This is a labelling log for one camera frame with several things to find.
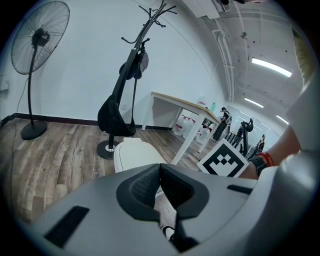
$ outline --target black watch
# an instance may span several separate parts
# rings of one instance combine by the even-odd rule
[[[258,177],[260,176],[262,170],[268,167],[268,165],[260,156],[252,157],[248,160],[248,162],[251,162],[254,164],[256,168],[256,174],[258,175]]]

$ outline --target red wristband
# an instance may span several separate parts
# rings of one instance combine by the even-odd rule
[[[268,167],[275,166],[274,161],[272,160],[268,152],[261,152],[257,156],[263,156],[266,160],[266,164],[268,165]]]

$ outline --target standing fan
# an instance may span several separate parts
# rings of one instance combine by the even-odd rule
[[[24,140],[33,140],[47,130],[47,124],[34,121],[31,109],[32,72],[40,68],[57,47],[67,28],[69,7],[61,1],[53,1],[36,9],[24,20],[16,34],[11,51],[15,70],[28,77],[28,107],[30,123],[21,130]]]

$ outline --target fan base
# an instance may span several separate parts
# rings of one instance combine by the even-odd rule
[[[117,141],[114,141],[113,148],[115,149],[118,144],[120,144],[120,143]],[[107,151],[106,147],[108,147],[108,145],[109,145],[109,140],[102,141],[96,147],[96,151],[97,151],[98,155],[104,159],[114,159],[115,150]]]
[[[42,121],[35,121],[33,126],[29,123],[21,130],[21,138],[26,141],[38,138],[44,134],[47,127],[47,124]]]

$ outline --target white desk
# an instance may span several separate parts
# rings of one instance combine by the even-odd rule
[[[212,128],[212,131],[210,132],[209,136],[205,139],[202,146],[198,150],[198,152],[200,153],[205,148],[208,141],[210,140],[210,138],[212,137],[212,135],[216,131],[218,125],[220,124],[220,121],[216,118],[216,116],[214,114],[212,114],[209,109],[207,109],[205,107],[199,106],[199,105],[194,104],[189,101],[185,101],[180,98],[172,97],[169,95],[165,95],[165,94],[153,91],[151,93],[151,99],[149,101],[149,105],[147,106],[148,110],[147,110],[145,117],[144,117],[144,120],[143,120],[142,130],[146,129],[146,126],[147,126],[147,123],[148,123],[148,120],[150,117],[150,113],[152,111],[152,106],[154,104],[154,98],[158,98],[158,99],[163,100],[165,102],[172,103],[172,104],[176,105],[177,108],[180,109],[179,114],[177,115],[174,124],[177,122],[183,109],[188,110],[188,111],[198,115],[197,118],[195,119],[195,124],[192,126],[191,131],[189,132],[188,136],[186,137],[186,139],[185,139],[184,143],[182,144],[181,148],[179,149],[178,153],[175,155],[174,159],[172,160],[171,164],[173,164],[173,165],[176,165],[179,162],[179,160],[181,159],[181,157],[184,155],[187,148],[189,147],[189,145],[193,141],[194,137],[196,136],[197,131],[201,127],[204,119],[207,118],[208,120],[210,120],[214,124],[214,127]]]

